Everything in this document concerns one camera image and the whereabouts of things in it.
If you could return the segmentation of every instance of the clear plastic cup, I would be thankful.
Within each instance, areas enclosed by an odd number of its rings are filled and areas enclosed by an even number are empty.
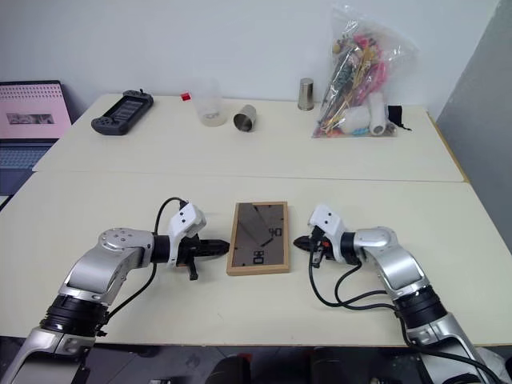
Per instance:
[[[202,124],[221,126],[226,122],[220,85],[215,78],[195,79],[190,88],[190,96]]]

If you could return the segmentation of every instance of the wooden picture frame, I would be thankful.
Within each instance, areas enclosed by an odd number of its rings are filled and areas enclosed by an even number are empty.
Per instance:
[[[287,202],[252,202],[253,206],[282,206],[282,236],[275,237],[272,233],[273,241],[281,238],[282,241],[282,262],[278,264],[261,264],[249,266],[236,266],[235,251],[237,250],[237,234],[239,230],[239,207],[240,202],[237,202],[234,209],[233,229],[231,232],[230,252],[228,253],[226,272],[229,276],[243,276],[249,274],[282,274],[290,272],[290,240],[288,229],[288,204]]]

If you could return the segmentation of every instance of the floor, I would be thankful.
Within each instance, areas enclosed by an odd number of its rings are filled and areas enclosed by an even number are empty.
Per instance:
[[[0,376],[17,353],[23,339],[0,338]],[[147,384],[151,379],[172,378],[173,384],[203,384],[224,357],[251,354],[253,384],[306,384],[311,347],[271,346],[162,346],[143,354],[94,348],[87,365],[88,384]],[[368,383],[373,376],[421,384],[415,358],[400,348],[338,347],[349,383]],[[512,357],[512,346],[493,348],[504,358]]]

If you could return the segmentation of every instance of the white tabletop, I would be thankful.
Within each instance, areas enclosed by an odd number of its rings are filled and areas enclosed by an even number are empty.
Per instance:
[[[208,225],[200,233],[203,238],[229,240],[234,204],[250,201],[288,201],[290,240],[307,234],[307,219],[320,202],[351,229],[389,226],[474,343],[512,342],[512,257],[467,183],[89,172],[36,173],[0,212],[0,334],[27,335],[100,232],[112,226],[151,230],[157,209],[170,196],[187,198],[204,210]],[[167,210],[162,223],[174,212]],[[288,274],[230,277],[222,257],[198,261],[199,280],[190,282],[186,269],[160,266],[154,283],[116,315],[103,340],[402,345],[391,312],[322,305],[308,282],[307,254],[290,249]],[[332,298],[335,279],[345,271],[347,266],[329,261],[315,271],[325,296]],[[116,303],[149,274],[149,268],[132,271]],[[346,282],[342,296],[379,288],[374,268],[365,265]]]
[[[103,136],[90,122],[119,100],[102,96],[34,170],[160,172],[216,176],[419,180],[460,182],[463,177],[420,106],[404,107],[396,138],[312,139],[318,108],[296,102],[226,100],[230,118],[203,126],[192,102],[155,97],[150,111],[126,136]],[[245,104],[258,111],[254,132],[231,119]]]

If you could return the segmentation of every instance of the clear plastic bag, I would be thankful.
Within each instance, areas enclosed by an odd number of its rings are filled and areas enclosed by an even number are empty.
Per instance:
[[[349,6],[333,8],[332,27],[334,69],[313,137],[395,135],[382,86],[390,72],[416,55],[416,48]]]

